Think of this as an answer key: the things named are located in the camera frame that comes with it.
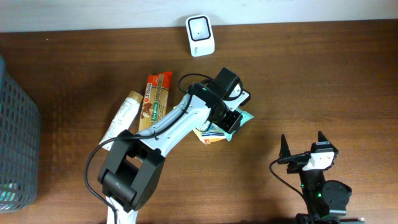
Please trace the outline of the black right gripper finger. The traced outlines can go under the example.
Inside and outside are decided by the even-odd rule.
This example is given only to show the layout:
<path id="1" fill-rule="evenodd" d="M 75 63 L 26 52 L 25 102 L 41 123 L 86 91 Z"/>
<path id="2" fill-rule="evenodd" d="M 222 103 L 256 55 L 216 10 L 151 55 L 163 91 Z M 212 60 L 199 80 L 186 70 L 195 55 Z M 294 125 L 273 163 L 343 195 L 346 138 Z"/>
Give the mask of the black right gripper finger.
<path id="1" fill-rule="evenodd" d="M 327 138 L 325 137 L 325 135 L 321 132 L 321 131 L 319 131 L 318 132 L 318 142 L 327 142 L 328 140 L 327 140 Z"/>
<path id="2" fill-rule="evenodd" d="M 284 134 L 281 135 L 279 159 L 290 157 L 290 149 Z"/>

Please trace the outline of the teal wet wipes pack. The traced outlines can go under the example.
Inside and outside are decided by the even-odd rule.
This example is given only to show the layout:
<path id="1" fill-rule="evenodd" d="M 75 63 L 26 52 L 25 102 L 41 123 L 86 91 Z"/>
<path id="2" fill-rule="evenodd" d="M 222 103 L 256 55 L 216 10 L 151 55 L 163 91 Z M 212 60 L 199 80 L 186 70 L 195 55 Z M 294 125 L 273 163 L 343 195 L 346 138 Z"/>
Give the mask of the teal wet wipes pack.
<path id="1" fill-rule="evenodd" d="M 237 128 L 237 130 L 233 131 L 231 134 L 228 134 L 227 132 L 224 132 L 224 136 L 225 136 L 225 138 L 226 138 L 228 141 L 231 141 L 231 140 L 232 140 L 234 134 L 235 134 L 236 132 L 238 132 L 238 130 L 239 130 L 246 122 L 248 122 L 249 120 L 251 120 L 251 119 L 254 118 L 253 115 L 251 115 L 251 114 L 248 113 L 247 111 L 244 111 L 244 110 L 242 110 L 242 109 L 240 109 L 240 108 L 236 108 L 236 111 L 239 112 L 239 113 L 241 114 L 242 119 L 241 119 L 241 121 L 240 121 L 240 124 L 239 124 L 239 127 Z"/>

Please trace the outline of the cream chips bag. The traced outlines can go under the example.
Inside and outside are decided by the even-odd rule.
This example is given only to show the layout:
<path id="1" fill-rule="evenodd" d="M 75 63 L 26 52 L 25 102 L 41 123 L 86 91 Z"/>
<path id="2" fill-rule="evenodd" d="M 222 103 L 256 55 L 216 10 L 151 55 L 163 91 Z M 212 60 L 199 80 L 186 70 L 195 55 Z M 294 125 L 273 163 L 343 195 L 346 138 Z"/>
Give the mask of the cream chips bag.
<path id="1" fill-rule="evenodd" d="M 209 109 L 189 107 L 177 124 L 180 124 L 184 129 L 191 129 L 203 144 L 211 144 L 226 139 L 227 134 L 217 125 L 208 121 L 209 114 Z"/>

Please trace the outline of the orange spaghetti packet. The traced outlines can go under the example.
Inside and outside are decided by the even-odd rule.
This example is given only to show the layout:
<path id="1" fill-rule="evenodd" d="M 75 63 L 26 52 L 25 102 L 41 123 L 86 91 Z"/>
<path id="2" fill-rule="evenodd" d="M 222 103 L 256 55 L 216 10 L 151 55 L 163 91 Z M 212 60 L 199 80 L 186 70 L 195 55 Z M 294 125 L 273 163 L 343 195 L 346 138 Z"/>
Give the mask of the orange spaghetti packet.
<path id="1" fill-rule="evenodd" d="M 172 72 L 148 76 L 140 113 L 139 131 L 151 127 L 165 116 L 171 79 Z"/>

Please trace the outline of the white tube with gold cap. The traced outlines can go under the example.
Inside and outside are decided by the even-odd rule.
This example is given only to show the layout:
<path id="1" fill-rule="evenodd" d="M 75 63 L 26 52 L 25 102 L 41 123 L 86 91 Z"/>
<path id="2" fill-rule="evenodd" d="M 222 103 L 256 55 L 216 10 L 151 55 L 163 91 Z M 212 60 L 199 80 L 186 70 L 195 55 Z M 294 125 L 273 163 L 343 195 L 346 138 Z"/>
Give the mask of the white tube with gold cap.
<path id="1" fill-rule="evenodd" d="M 134 118 L 138 114 L 142 100 L 143 96 L 140 93 L 130 91 L 127 98 L 124 100 L 115 114 L 102 140 L 99 142 L 100 144 L 106 140 L 115 138 L 125 129 L 129 129 L 130 125 L 134 121 Z"/>

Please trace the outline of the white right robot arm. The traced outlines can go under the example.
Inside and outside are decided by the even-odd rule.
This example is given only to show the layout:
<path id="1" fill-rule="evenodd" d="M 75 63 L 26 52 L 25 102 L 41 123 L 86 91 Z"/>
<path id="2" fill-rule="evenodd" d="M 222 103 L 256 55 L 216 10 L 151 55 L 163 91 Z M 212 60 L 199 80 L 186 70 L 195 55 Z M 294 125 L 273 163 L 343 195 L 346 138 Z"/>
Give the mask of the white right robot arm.
<path id="1" fill-rule="evenodd" d="M 352 188 L 337 180 L 326 180 L 324 171 L 334 165 L 339 151 L 319 131 L 318 141 L 309 151 L 293 155 L 284 135 L 281 135 L 279 157 L 271 162 L 269 169 L 277 164 L 286 164 L 288 174 L 298 174 L 300 190 L 288 184 L 276 173 L 272 175 L 287 187 L 296 191 L 305 202 L 307 213 L 298 213 L 295 223 L 364 223 L 362 218 L 344 219 Z"/>

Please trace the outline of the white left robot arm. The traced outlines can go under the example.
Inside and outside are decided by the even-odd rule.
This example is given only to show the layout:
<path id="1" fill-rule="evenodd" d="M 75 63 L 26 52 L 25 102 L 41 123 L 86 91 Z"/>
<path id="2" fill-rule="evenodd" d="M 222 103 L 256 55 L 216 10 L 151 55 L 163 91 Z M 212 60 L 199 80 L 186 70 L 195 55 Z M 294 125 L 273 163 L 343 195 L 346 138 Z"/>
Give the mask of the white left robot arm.
<path id="1" fill-rule="evenodd" d="M 192 83 L 181 102 L 160 121 L 136 134 L 122 131 L 109 140 L 111 149 L 98 174 L 115 223 L 122 212 L 140 210 L 159 183 L 167 154 L 205 123 L 231 134 L 243 118 L 237 111 L 250 99 L 237 74 L 222 68 L 215 78 Z"/>

